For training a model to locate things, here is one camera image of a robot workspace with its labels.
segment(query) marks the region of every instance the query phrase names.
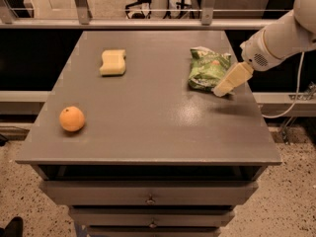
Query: shoe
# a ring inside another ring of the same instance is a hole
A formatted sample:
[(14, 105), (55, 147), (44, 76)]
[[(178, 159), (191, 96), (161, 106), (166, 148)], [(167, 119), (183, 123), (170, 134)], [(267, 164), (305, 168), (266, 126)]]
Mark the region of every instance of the shoe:
[(22, 217), (14, 217), (4, 229), (4, 235), (1, 237), (23, 237)]

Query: drawer handle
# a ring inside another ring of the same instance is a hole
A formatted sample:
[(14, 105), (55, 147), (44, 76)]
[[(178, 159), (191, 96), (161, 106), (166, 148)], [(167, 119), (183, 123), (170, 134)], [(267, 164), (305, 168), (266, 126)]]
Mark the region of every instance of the drawer handle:
[(148, 205), (154, 205), (156, 203), (156, 200), (152, 198), (152, 195), (149, 195), (149, 199), (146, 201)]
[(152, 220), (152, 222), (149, 224), (149, 227), (152, 228), (152, 229), (157, 227), (157, 225), (156, 225), (154, 220)]

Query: sponge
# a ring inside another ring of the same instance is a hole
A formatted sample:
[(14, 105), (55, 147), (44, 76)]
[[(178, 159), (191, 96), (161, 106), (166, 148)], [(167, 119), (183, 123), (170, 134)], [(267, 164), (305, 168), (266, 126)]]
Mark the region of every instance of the sponge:
[(100, 68), (102, 76), (122, 75), (125, 70), (125, 50), (105, 50), (102, 53), (103, 65)]
[(212, 91), (217, 97), (222, 97), (252, 78), (253, 72), (247, 62), (234, 63)]

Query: orange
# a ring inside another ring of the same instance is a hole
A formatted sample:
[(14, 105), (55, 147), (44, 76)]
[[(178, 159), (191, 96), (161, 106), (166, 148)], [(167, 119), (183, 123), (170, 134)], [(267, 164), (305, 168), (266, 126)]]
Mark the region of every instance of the orange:
[(76, 107), (67, 107), (61, 111), (59, 115), (59, 122), (67, 131), (76, 131), (85, 124), (85, 116)]

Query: table top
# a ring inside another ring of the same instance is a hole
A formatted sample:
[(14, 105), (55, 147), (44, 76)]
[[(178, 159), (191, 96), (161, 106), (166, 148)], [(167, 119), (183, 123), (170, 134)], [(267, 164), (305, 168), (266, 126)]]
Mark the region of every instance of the table top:
[[(225, 32), (84, 32), (17, 162), (279, 164), (279, 153), (247, 84), (228, 98), (188, 86), (190, 48), (200, 45), (233, 54)], [(124, 75), (100, 75), (105, 49), (126, 50)], [(86, 125), (78, 132), (66, 132), (59, 125), (59, 114), (68, 106), (85, 114)]]

